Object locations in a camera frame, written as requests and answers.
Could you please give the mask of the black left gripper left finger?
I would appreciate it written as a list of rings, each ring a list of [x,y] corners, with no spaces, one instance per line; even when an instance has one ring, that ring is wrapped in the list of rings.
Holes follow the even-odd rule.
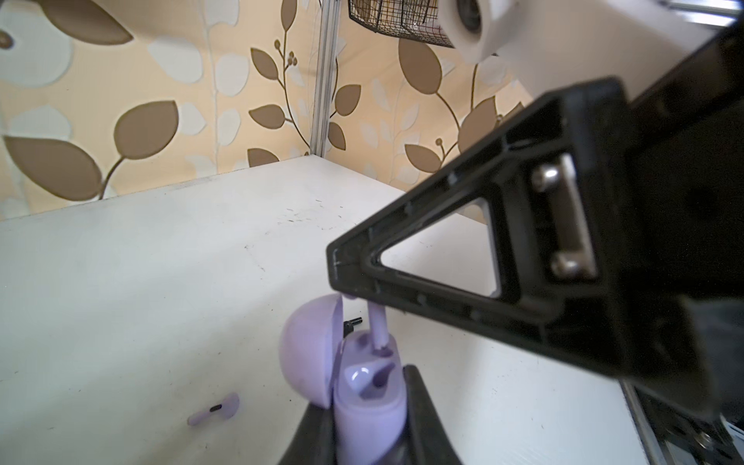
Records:
[[[335,465],[333,412],[309,404],[279,465]]]

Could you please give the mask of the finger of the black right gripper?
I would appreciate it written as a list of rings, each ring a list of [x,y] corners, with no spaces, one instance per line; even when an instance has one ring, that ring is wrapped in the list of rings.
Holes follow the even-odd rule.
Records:
[[[635,261],[624,89],[546,93],[327,246],[333,290],[608,376],[639,353],[622,276]]]

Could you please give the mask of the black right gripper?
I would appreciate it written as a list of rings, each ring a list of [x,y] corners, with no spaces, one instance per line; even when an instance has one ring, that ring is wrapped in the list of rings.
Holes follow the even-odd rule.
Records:
[[[635,98],[623,154],[619,374],[699,418],[743,408],[743,22]]]

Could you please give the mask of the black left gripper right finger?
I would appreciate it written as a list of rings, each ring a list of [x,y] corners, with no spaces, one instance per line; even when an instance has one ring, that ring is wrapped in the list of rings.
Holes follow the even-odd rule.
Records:
[[[403,368],[407,389],[407,425],[403,435],[403,464],[461,464],[451,444],[420,370],[413,364]]]

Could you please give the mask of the purple round earbud case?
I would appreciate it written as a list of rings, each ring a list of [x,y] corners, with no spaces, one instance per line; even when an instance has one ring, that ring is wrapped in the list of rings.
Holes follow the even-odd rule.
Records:
[[[285,380],[310,404],[333,412],[339,464],[376,464],[407,420],[407,389],[394,338],[375,351],[370,329],[343,337],[343,298],[328,294],[300,306],[279,342]]]

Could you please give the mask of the purple earbud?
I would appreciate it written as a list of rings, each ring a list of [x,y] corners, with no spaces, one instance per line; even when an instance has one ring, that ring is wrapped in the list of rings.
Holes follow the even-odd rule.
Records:
[[[368,322],[372,346],[375,351],[381,351],[389,346],[389,329],[385,306],[369,301]]]
[[[207,420],[217,417],[228,420],[236,415],[239,407],[240,399],[238,394],[229,393],[219,403],[189,416],[186,424],[195,427]]]

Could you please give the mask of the black earbud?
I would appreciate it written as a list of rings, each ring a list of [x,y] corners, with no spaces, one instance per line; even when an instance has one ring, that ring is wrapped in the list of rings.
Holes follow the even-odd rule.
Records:
[[[346,338],[349,334],[355,331],[358,325],[363,323],[362,317],[356,317],[343,322],[343,337]]]

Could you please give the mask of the aluminium frame post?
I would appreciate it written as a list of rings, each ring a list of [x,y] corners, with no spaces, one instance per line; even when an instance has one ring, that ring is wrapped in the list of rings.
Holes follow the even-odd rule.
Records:
[[[322,158],[326,156],[327,134],[331,122],[341,4],[339,0],[323,1],[321,9],[310,152]]]

